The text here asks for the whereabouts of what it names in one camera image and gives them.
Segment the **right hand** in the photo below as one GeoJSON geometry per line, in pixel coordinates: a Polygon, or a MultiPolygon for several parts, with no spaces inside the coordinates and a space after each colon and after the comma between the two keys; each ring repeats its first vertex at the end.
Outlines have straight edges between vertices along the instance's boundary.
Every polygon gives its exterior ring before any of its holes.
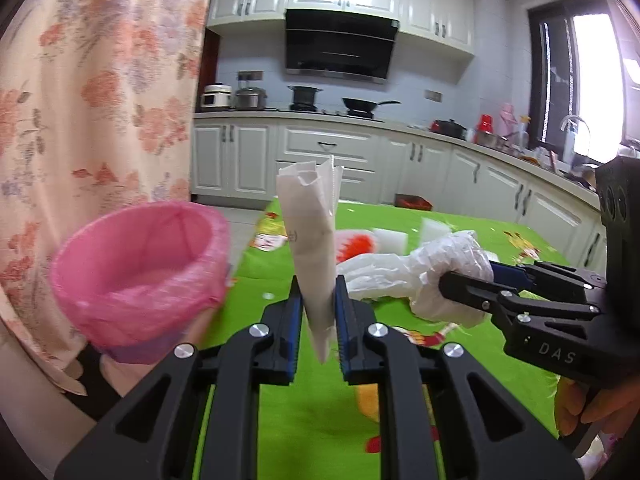
{"type": "Polygon", "coordinates": [[[586,400],[583,386],[561,377],[554,398],[556,429],[562,436],[568,436],[580,422],[603,422],[605,434],[623,437],[638,415],[639,398],[639,377],[627,379],[612,389],[603,389],[591,401],[586,400]]]}

